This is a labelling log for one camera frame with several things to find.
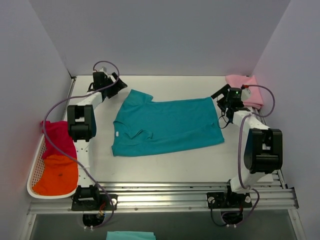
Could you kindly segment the teal t-shirt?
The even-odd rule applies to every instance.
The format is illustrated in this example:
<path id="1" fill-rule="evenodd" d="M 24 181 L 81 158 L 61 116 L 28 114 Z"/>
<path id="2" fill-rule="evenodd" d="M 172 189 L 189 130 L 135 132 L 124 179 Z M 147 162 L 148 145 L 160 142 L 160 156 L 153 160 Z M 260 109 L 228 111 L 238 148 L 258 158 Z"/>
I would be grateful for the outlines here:
<path id="1" fill-rule="evenodd" d="M 157 102 L 132 89 L 113 126 L 115 157 L 174 153 L 225 141 L 210 97 Z"/>

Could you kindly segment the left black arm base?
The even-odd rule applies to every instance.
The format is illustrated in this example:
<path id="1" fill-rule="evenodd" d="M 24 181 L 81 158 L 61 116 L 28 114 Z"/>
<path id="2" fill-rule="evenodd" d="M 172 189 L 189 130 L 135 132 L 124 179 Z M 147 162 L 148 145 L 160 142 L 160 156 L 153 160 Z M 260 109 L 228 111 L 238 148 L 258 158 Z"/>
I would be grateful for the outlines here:
<path id="1" fill-rule="evenodd" d="M 76 212 L 116 210 L 118 195 L 110 193 L 109 196 L 111 200 L 97 186 L 81 187 L 79 185 L 71 197 L 71 210 Z"/>

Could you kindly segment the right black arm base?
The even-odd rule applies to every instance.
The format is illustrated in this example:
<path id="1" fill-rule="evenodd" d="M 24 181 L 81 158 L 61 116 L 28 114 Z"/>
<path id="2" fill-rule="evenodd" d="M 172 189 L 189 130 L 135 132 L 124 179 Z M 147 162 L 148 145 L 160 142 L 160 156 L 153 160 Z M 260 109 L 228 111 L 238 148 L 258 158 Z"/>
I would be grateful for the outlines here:
<path id="1" fill-rule="evenodd" d="M 207 206 L 210 209 L 249 209 L 253 206 L 249 193 L 235 193 L 231 187 L 206 193 Z"/>

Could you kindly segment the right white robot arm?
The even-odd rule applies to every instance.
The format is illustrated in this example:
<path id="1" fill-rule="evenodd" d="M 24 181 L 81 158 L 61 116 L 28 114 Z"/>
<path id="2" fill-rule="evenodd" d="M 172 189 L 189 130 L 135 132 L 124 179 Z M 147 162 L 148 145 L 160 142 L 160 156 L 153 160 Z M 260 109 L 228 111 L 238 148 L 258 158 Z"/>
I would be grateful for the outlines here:
<path id="1" fill-rule="evenodd" d="M 243 100 L 251 95 L 253 84 L 240 88 L 229 84 L 214 93 L 226 125 L 239 127 L 237 146 L 237 175 L 229 181 L 230 189 L 222 193 L 223 203 L 234 206 L 240 194 L 251 191 L 261 178 L 280 170 L 283 165 L 283 133 L 260 120 L 263 115 L 245 107 Z"/>

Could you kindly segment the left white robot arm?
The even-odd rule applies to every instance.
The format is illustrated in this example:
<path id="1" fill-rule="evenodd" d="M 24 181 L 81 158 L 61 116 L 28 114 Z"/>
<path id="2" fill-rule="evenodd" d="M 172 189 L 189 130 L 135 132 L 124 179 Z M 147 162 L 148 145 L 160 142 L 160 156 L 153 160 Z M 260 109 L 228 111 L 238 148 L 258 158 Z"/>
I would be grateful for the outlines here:
<path id="1" fill-rule="evenodd" d="M 108 75 L 104 70 L 92 74 L 93 82 L 89 85 L 88 92 L 78 103 L 69 104 L 66 109 L 67 131 L 71 137 L 78 164 L 77 185 L 82 188 L 94 186 L 93 181 L 94 157 L 92 139 L 97 134 L 95 109 L 128 87 L 118 73 Z"/>

